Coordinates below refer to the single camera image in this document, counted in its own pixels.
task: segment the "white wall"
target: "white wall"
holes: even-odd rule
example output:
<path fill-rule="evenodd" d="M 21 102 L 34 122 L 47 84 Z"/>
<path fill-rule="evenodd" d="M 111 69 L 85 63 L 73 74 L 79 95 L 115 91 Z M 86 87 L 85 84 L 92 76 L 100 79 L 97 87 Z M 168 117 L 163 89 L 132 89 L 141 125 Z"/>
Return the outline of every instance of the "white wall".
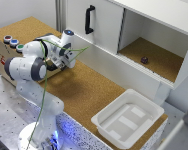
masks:
<path fill-rule="evenodd" d="M 0 28 L 30 16 L 56 29 L 55 0 L 0 0 Z"/>
<path fill-rule="evenodd" d="M 178 88 L 171 91 L 167 102 L 183 112 L 188 110 L 188 77 Z"/>

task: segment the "door handle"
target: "door handle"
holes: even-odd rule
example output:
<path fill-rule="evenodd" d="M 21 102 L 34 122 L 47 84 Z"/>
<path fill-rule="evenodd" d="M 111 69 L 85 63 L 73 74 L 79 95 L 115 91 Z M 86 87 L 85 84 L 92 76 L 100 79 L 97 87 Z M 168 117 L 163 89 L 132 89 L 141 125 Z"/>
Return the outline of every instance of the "door handle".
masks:
<path fill-rule="evenodd" d="M 86 23 L 85 23 L 85 31 L 86 31 L 86 34 L 90 34 L 92 33 L 94 30 L 92 28 L 90 28 L 90 12 L 95 10 L 95 7 L 90 5 L 90 8 L 88 8 L 86 10 Z"/>

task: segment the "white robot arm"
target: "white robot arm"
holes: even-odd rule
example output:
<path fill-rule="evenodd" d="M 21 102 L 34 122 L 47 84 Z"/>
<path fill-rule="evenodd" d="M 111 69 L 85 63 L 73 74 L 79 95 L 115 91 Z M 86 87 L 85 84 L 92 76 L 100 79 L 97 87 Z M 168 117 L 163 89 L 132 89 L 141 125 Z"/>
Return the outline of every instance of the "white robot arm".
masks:
<path fill-rule="evenodd" d="M 57 68 L 63 70 L 65 67 L 74 67 L 75 55 L 72 51 L 66 50 L 71 49 L 73 36 L 72 31 L 65 30 L 61 39 L 49 34 L 39 37 L 24 45 L 23 57 L 9 58 L 6 61 L 5 71 L 12 80 L 17 81 L 16 90 L 24 99 L 41 107 L 44 89 L 35 81 L 42 80 L 47 69 L 52 71 Z M 43 61 L 44 57 L 51 59 L 53 65 L 46 68 Z M 43 112 L 30 144 L 32 150 L 49 149 L 50 144 L 48 148 L 45 148 L 42 143 L 49 143 L 52 135 L 56 134 L 56 115 L 62 113 L 63 109 L 64 103 L 59 98 L 46 92 Z M 28 139 L 22 140 L 19 143 L 19 149 L 26 149 L 27 143 Z M 58 140 L 53 149 L 60 149 Z"/>

